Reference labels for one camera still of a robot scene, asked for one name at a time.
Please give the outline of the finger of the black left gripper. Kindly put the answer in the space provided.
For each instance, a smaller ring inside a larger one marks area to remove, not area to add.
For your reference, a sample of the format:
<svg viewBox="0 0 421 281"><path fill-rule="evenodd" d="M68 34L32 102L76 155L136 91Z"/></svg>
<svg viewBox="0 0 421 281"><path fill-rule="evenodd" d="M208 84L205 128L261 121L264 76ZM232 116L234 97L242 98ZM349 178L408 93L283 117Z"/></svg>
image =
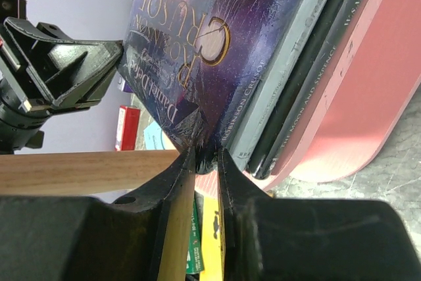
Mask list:
<svg viewBox="0 0 421 281"><path fill-rule="evenodd" d="M1 25L1 72L24 110L98 104L122 53L120 40L72 39L54 24L8 17Z"/></svg>

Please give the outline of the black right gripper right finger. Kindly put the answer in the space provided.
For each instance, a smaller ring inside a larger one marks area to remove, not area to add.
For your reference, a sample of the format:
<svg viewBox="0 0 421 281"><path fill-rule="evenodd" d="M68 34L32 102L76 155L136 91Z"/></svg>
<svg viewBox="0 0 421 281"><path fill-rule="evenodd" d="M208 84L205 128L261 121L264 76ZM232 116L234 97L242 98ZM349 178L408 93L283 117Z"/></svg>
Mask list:
<svg viewBox="0 0 421 281"><path fill-rule="evenodd" d="M225 280L419 280L401 217L373 199L273 198L218 152Z"/></svg>

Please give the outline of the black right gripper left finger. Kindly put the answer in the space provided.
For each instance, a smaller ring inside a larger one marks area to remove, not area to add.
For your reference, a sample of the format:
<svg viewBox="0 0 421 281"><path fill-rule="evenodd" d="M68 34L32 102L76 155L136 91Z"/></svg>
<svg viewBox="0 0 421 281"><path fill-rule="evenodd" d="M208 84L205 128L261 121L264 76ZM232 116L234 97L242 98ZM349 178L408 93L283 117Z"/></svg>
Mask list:
<svg viewBox="0 0 421 281"><path fill-rule="evenodd" d="M93 197L1 197L2 280L183 280L195 184L187 149L144 185Z"/></svg>

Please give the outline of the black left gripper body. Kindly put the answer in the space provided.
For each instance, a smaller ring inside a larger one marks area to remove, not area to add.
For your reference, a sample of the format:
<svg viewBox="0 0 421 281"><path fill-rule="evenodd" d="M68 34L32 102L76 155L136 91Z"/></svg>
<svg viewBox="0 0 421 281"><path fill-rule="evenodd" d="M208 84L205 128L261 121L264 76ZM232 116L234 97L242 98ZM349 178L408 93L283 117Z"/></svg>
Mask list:
<svg viewBox="0 0 421 281"><path fill-rule="evenodd" d="M27 19L26 0L1 0L1 22L7 17ZM6 79L1 79L1 154L12 155L24 147L40 149L44 132L40 130L45 123L36 122L20 108L21 100L15 89Z"/></svg>

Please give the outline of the purple shrink-wrapped Robinson Crusoe book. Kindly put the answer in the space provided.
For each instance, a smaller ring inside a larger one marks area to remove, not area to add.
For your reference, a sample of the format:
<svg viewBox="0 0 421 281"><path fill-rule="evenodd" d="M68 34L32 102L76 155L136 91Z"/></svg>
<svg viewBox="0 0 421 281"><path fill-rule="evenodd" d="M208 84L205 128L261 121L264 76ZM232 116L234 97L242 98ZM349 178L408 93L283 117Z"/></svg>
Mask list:
<svg viewBox="0 0 421 281"><path fill-rule="evenodd" d="M215 169L301 0L134 0L119 72L174 147Z"/></svg>

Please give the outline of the grey Great Gatsby book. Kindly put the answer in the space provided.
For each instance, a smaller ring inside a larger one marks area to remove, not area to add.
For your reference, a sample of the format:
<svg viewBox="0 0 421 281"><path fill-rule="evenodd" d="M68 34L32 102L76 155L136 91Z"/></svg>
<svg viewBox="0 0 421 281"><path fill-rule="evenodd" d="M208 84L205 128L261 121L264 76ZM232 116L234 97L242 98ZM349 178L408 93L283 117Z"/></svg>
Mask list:
<svg viewBox="0 0 421 281"><path fill-rule="evenodd" d="M326 1L299 0L280 47L270 59L230 146L231 156L241 171L246 169L270 113Z"/></svg>

